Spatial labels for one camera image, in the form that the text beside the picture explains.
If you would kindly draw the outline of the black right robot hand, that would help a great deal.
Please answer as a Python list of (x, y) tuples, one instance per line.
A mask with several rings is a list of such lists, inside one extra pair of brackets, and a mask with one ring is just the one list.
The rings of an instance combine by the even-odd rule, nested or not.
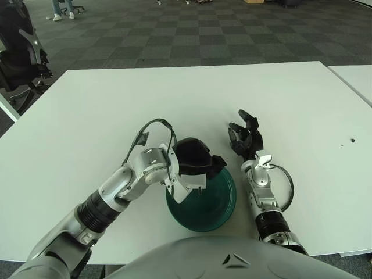
[(238, 111), (238, 114), (246, 126), (243, 127), (236, 123), (229, 123), (228, 136), (230, 147), (244, 161), (254, 160), (256, 152), (264, 149), (258, 120), (242, 109)]

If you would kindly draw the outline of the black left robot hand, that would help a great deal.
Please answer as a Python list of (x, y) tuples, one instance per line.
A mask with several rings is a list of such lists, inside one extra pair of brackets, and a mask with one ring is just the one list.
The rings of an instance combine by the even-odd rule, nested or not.
[(178, 160), (180, 175), (204, 174), (210, 180), (227, 166), (221, 156), (211, 155), (206, 144), (197, 138), (184, 138), (173, 146), (173, 150)]

